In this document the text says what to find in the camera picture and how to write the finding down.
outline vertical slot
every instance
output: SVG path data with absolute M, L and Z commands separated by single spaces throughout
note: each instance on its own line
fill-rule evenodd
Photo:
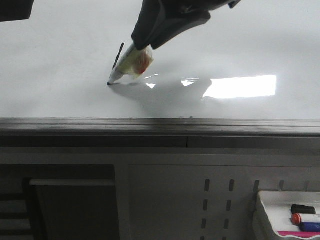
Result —
M 203 211 L 207 211 L 208 210 L 208 200 L 205 199 L 203 200 Z
M 206 229 L 206 226 L 207 226 L 207 220 L 205 218 L 203 218 L 202 222 L 201 222 L 201 228 Z
M 231 201 L 231 200 L 226 201 L 226 208 L 225 208 L 225 210 L 226 210 L 227 212 L 230 212 L 230 211 L 231 211 L 231 205 L 232 205 L 232 201 Z
M 228 229 L 229 228 L 229 219 L 224 220 L 224 226 L 223 229 Z
M 229 192 L 233 192 L 235 189 L 235 180 L 231 179 L 229 182 Z
M 281 180 L 279 182 L 279 191 L 283 191 L 284 190 L 284 186 L 285 186 L 285 181 L 284 180 Z
M 305 183 L 303 185 L 303 191 L 304 192 L 308 192 L 309 184 L 310 184 L 310 181 L 305 181 Z
M 204 182 L 204 191 L 208 192 L 210 189 L 210 179 L 206 179 Z

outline white whiteboard surface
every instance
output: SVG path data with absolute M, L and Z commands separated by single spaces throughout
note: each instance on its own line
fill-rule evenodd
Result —
M 320 119 L 319 0 L 212 11 L 153 51 L 142 77 L 108 87 L 141 5 L 35 0 L 29 20 L 0 22 L 0 117 Z

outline marker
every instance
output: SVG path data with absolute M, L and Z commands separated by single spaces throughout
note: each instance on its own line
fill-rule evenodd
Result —
M 136 47 L 134 44 L 131 44 L 131 46 L 129 47 L 129 49 L 125 52 L 125 54 L 122 56 L 122 58 L 120 59 L 119 63 L 115 63 L 115 66 L 113 66 L 112 72 L 110 74 L 110 78 L 109 81 L 107 83 L 108 86 L 112 85 L 115 83 L 115 81 L 121 79 L 126 73 L 124 71 L 124 69 L 127 66 L 130 66 L 132 63 L 130 62 L 130 55 L 137 51 Z
M 320 223 L 318 222 L 302 222 L 300 229 L 303 232 L 320 232 Z
M 301 223 L 320 223 L 320 215 L 295 213 L 292 214 L 291 221 L 295 225 L 299 225 Z
M 277 233 L 283 237 L 294 236 L 294 237 L 300 237 L 303 239 L 312 238 L 314 236 L 320 236 L 319 232 L 310 232 L 310 231 L 278 231 Z
M 121 54 L 122 49 L 124 48 L 124 46 L 125 46 L 125 43 L 124 43 L 124 42 L 123 42 L 123 43 L 121 43 L 121 46 L 120 46 L 120 49 L 119 49 L 118 55 L 117 55 L 117 56 L 116 56 L 116 58 L 115 58 L 115 61 L 114 61 L 114 64 L 113 64 L 112 69 L 114 69 L 114 68 L 117 66 L 117 63 L 118 63 L 118 60 L 119 60 L 120 54 Z

